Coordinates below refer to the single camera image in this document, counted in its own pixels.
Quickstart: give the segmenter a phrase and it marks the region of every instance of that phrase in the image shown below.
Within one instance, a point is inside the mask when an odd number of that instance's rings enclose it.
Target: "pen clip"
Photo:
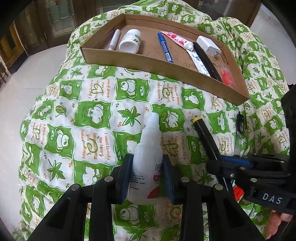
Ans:
[[[237,114],[236,131],[241,135],[244,132],[244,116],[240,112]]]

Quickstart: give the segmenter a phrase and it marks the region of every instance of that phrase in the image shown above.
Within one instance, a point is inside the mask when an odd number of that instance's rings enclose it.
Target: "green and white cloth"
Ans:
[[[81,43],[121,13],[166,18],[225,43],[242,70],[250,100],[237,107],[178,80],[121,67],[86,64],[79,49]],[[287,91],[276,58],[237,19],[223,17],[213,21],[179,0],[139,1],[93,17],[72,33],[66,59],[56,77],[45,93],[36,98],[21,124],[22,235],[30,235],[73,183],[91,185],[109,175],[114,166],[121,165],[124,155],[139,142],[151,112],[160,116],[164,154],[185,176],[200,184],[213,185],[215,179],[205,169],[207,156],[191,125],[198,110],[224,155],[233,155],[238,111],[246,117],[242,155],[287,154],[289,136],[280,103]],[[240,204],[264,232],[269,210],[245,200]],[[113,207],[113,219],[116,241],[178,240],[181,207],[172,206],[165,197],[152,206],[126,200]],[[205,205],[204,222],[207,240]]]

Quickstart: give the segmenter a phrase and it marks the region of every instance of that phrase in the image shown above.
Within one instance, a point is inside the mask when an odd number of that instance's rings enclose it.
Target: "white power adapter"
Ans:
[[[204,36],[198,36],[196,42],[207,55],[217,58],[221,54],[221,49],[212,40]]]

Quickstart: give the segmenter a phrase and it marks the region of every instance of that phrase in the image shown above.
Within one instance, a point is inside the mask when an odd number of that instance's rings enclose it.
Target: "silver bolt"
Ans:
[[[190,179],[188,177],[181,177],[181,181],[187,183],[190,181]]]
[[[72,191],[76,191],[76,190],[78,190],[79,189],[79,184],[73,184],[72,186],[71,186],[71,190]]]
[[[221,184],[216,184],[215,188],[219,191],[221,191],[223,189],[223,186]]]
[[[106,176],[104,178],[104,180],[105,180],[105,182],[111,182],[111,181],[113,181],[113,177],[112,176]]]

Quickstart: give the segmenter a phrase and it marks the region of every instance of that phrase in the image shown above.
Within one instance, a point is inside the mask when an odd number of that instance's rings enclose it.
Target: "brown cardboard tray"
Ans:
[[[141,32],[138,53],[120,52],[118,45],[121,39],[133,28]],[[107,50],[116,29],[121,30],[116,50]],[[199,73],[186,50],[165,36],[174,63],[167,62],[157,38],[159,31],[173,32],[192,42],[196,41],[199,35],[212,39],[222,53],[218,58],[209,58],[217,69],[221,62],[230,67],[236,89]],[[210,92],[234,105],[240,105],[250,98],[240,68],[228,47],[217,39],[181,23],[150,16],[120,14],[102,26],[80,48],[88,64],[118,66],[162,75]]]

